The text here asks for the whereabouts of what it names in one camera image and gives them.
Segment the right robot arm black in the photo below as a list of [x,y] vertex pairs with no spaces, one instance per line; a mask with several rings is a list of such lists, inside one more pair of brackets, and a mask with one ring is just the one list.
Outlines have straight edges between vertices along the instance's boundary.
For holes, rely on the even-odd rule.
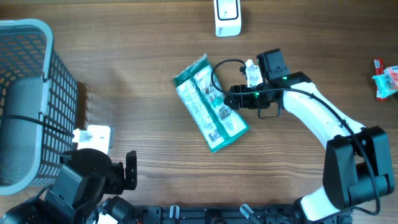
[[234,110],[263,110],[276,103],[296,116],[325,148],[322,186],[298,198],[289,208],[273,205],[264,223],[346,223],[354,210],[395,189],[387,133],[349,118],[328,101],[302,72],[292,73],[279,49],[268,50],[256,62],[243,62],[246,84],[232,86],[224,103]]

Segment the green 3M gloves packet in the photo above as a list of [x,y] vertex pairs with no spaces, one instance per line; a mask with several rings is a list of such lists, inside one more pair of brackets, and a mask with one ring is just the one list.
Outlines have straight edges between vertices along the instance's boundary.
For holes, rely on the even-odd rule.
[[246,131],[247,123],[224,104],[225,95],[207,55],[194,61],[172,79],[178,97],[191,114],[212,153],[232,144]]

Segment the red Nescafe stick sachet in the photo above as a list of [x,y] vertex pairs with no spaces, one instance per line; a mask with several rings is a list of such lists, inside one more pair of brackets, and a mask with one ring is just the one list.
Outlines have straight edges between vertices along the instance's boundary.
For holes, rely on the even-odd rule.
[[384,102],[387,101],[386,98],[382,98],[381,92],[379,91],[379,78],[383,76],[384,74],[384,62],[383,59],[381,58],[375,58],[374,59],[374,66],[375,66],[375,72],[376,72],[376,98],[378,101]]

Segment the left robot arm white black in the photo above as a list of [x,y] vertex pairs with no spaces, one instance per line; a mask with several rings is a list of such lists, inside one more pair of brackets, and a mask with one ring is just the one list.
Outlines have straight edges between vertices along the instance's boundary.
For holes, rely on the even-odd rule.
[[67,151],[54,184],[35,197],[10,209],[1,223],[86,223],[99,221],[97,204],[105,194],[121,195],[137,187],[137,154],[130,151],[126,162],[113,163],[96,149]]

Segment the grey plastic lattice basket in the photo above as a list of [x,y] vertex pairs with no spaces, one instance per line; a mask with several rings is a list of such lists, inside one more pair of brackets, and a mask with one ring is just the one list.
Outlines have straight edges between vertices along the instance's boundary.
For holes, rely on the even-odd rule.
[[1,195],[52,184],[74,150],[78,86],[38,19],[1,21]]

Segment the pink tissue packet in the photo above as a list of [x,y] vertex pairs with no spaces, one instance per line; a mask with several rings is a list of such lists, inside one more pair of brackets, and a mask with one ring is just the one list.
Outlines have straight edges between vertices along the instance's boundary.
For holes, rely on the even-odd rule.
[[398,86],[398,66],[387,67],[384,69],[387,81],[391,84],[393,89],[397,89]]

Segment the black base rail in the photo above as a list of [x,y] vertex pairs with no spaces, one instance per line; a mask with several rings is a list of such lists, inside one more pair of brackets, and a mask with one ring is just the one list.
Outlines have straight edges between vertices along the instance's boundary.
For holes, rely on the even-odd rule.
[[307,223],[299,209],[292,204],[273,204],[251,207],[245,215],[241,207],[161,207],[135,206],[138,223],[142,224],[289,224]]

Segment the white wet wipes pack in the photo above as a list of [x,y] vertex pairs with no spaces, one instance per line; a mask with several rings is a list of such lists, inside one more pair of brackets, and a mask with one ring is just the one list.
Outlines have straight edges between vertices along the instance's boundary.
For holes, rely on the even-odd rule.
[[388,98],[389,96],[397,93],[397,89],[395,89],[391,84],[391,78],[389,75],[375,75],[372,77],[377,86],[376,96],[379,98]]

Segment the white barcode scanner box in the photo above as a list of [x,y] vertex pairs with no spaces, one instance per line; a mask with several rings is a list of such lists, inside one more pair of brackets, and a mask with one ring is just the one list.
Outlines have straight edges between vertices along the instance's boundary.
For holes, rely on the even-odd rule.
[[217,37],[237,36],[241,32],[241,1],[214,0],[215,35]]

